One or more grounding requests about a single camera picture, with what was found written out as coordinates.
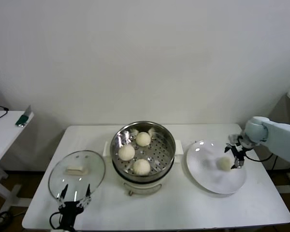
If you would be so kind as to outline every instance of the robotic arm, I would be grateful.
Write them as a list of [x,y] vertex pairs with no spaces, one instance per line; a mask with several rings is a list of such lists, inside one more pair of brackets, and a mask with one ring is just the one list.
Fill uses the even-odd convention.
[[266,117],[253,117],[241,134],[229,136],[225,152],[231,150],[234,157],[232,168],[244,165],[246,152],[262,144],[277,156],[290,162],[290,125],[270,121]]

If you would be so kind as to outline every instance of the white wall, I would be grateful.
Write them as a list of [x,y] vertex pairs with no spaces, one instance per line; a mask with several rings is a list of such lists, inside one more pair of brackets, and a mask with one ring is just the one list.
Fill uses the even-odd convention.
[[72,124],[244,123],[289,88],[290,1],[0,0],[0,103],[36,115],[7,169]]

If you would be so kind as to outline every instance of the power cord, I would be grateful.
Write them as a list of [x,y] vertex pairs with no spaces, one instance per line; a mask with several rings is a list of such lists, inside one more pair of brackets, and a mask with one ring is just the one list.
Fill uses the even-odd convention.
[[255,161],[255,162],[264,162],[264,161],[269,160],[273,156],[273,153],[268,158],[263,159],[263,160],[252,159],[252,158],[248,157],[247,155],[245,155],[245,156],[246,156],[247,159]]
[[60,212],[55,212],[55,213],[53,213],[53,214],[49,217],[49,224],[50,224],[50,226],[51,226],[54,230],[57,229],[57,228],[54,227],[54,225],[53,225],[53,223],[52,223],[52,218],[53,218],[53,216],[55,216],[55,215],[57,215],[57,214],[60,214]]
[[21,215],[25,215],[25,213],[26,213],[26,210],[15,215],[12,215],[12,213],[8,211],[1,212],[0,213],[0,232],[8,228],[8,226],[12,223],[13,218],[21,216]]
[[278,156],[276,156],[276,158],[275,158],[275,161],[274,161],[274,164],[273,164],[273,166],[272,166],[272,168],[271,168],[271,171],[274,170],[277,159],[278,159]]

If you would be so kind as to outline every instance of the white table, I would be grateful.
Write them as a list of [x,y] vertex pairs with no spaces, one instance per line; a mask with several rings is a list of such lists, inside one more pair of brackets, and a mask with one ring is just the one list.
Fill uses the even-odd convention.
[[[203,139],[227,142],[239,133],[236,124],[165,125],[184,152]],[[32,199],[22,225],[27,229],[50,229],[49,217],[58,206],[48,192],[48,178],[55,164],[69,153],[89,149],[103,153],[105,141],[121,126],[68,127]],[[250,157],[257,159],[254,151]],[[155,194],[128,196],[110,162],[105,178],[75,229],[83,231],[184,230],[274,225],[290,222],[290,213],[261,163],[245,162],[247,180],[232,195],[207,191],[190,176],[184,159],[170,170],[168,182]]]
[[[0,111],[0,116],[3,115],[4,112],[5,111]],[[25,128],[17,127],[15,125],[16,121],[23,113],[24,111],[9,111],[7,115],[0,118],[0,160]],[[33,113],[29,116],[27,123],[29,123],[32,118]],[[0,180],[7,177],[7,173],[0,168]],[[17,193],[20,188],[20,185],[15,185],[12,191],[9,191],[6,187],[0,184],[0,196],[5,199],[5,203],[3,204],[0,212],[7,211],[11,206],[29,206],[31,199],[17,197]]]

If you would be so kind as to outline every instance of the perforated steamer tray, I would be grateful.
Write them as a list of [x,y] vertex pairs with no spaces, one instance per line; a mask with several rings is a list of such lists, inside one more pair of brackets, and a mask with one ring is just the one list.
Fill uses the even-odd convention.
[[[151,142],[141,147],[135,138],[140,132],[148,132]],[[129,161],[123,161],[118,156],[118,150],[126,144],[135,149],[135,156]],[[123,127],[116,133],[111,144],[110,153],[116,171],[136,183],[150,183],[163,177],[171,168],[175,155],[175,140],[171,133],[163,126],[153,122],[135,122]],[[138,159],[148,160],[151,170],[147,176],[138,176],[133,171],[133,164]]]

